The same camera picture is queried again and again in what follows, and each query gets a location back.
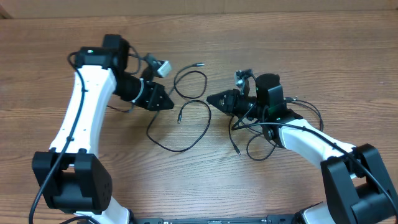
wood grain surface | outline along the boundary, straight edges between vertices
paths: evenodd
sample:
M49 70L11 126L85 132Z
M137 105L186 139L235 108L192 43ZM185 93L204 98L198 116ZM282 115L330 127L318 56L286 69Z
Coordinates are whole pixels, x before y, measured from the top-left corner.
M27 222L39 189L32 156L48 149L72 92L73 70L66 56L81 46L100 46L105 34L121 34L141 54L170 60L174 71L206 63L200 69L208 75L203 100L234 88L237 69L278 73L285 96L318 106L327 134L376 146L398 186L397 11L1 20L0 223ZM132 60L129 69L135 69ZM171 88L174 75L156 81ZM197 95L203 77L192 75L178 87ZM208 112L203 105L189 105L177 124L186 100L177 94L171 99L175 108L161 112L150 134L182 149L199 137ZM116 97L109 104L128 107ZM313 113L293 108L318 125ZM154 113L106 110L100 160L121 205L136 217L261 217L294 213L325 200L320 171L298 154L277 149L264 162L238 156L228 138L229 117L211 109L205 137L184 153L165 151L147 139ZM251 136L233 131L243 152ZM260 157L270 147L258 138L251 150ZM41 200L35 222L59 223L68 217Z
M398 0L0 0L14 19L395 10Z

black mount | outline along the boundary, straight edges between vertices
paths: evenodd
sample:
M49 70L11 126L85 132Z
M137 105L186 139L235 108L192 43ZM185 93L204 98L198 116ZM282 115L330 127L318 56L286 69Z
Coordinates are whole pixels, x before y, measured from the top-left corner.
M365 144L354 148L353 155L398 205L397 192L379 151ZM357 177L364 177L364 174L347 157L331 157L321 162L321 170L329 212L336 223L378 223L394 215L390 201L371 180L354 186L350 174Z
M253 110L248 114L248 119L260 119L264 114L264 119L271 118L286 111L286 102L282 85L279 83L279 76L276 74L263 74L256 78L256 94L248 96L248 78L252 75L252 70L238 70L235 73L235 83L242 90L227 90L207 97L207 102L228 116L241 118L253 105Z
M49 208L65 213L84 211L97 215L107 209L112 196L112 178L94 154L85 152L80 149L77 154L66 153L62 157L43 192ZM35 153L32 168L40 186L58 155L54 150ZM74 172L64 172L70 164L74 164Z
M124 101L131 101L149 111L172 109L174 103L164 86L153 82L154 77L165 77L169 73L168 61L156 60L152 54L147 54L143 60L148 67L141 78L136 78L125 72L129 48L129 42L120 35L107 34L102 47L82 47L75 57L75 64L77 68L101 65L103 69L112 69L117 83L114 94Z

black plastic housing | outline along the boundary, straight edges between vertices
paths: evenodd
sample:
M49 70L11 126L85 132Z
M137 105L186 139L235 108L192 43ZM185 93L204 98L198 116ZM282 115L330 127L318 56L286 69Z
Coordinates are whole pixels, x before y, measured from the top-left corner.
M398 205L397 192L378 150L370 144L353 149L353 155L376 178ZM331 217L336 223L378 223L394 215L390 201L381 190L366 179L366 183L354 186L347 158L331 157L321 162L323 184Z
M125 72L129 48L129 42L120 35L106 34L102 47L82 47L75 57L75 64L77 68L100 65L103 69L112 69L116 79L114 94L124 101L134 100L135 105L149 111L172 109L174 103L166 94L164 86L152 82L160 67L153 55L145 57L149 66L141 75L143 82Z
M32 168L41 186L59 153L36 152ZM74 164L74 172L64 172ZM65 213L76 211L100 214L112 196L112 178L94 154L65 154L43 196L49 208Z
M268 116L287 109L279 75L267 73L256 78L258 105L268 106Z

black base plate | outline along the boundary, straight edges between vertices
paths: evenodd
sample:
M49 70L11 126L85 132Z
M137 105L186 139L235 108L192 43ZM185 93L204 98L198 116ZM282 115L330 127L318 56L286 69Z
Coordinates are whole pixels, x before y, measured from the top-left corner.
M291 224L294 215L268 215L263 218L189 218L163 220L162 218L138 218L134 224Z

cable connector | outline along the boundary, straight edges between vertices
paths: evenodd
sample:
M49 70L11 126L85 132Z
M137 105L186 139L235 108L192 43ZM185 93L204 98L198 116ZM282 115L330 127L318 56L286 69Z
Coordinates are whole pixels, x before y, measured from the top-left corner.
M286 102L292 102L292 101L295 101L296 99L295 98L293 98L293 97L285 97L285 101Z
M182 113L180 112L180 114L178 115L178 119L177 119L177 123L181 123L181 119L182 119Z
M238 155L241 155L241 151L238 149L238 147L235 145L235 143L232 143L232 145L234 146L236 153L238 153Z
M202 63L202 62L199 62L199 63L193 64L193 66L194 66L194 67L202 67L202 66L205 66L205 64Z
M165 78L172 70L172 66L168 60L157 60L152 54L147 54L144 60L153 71L153 76Z

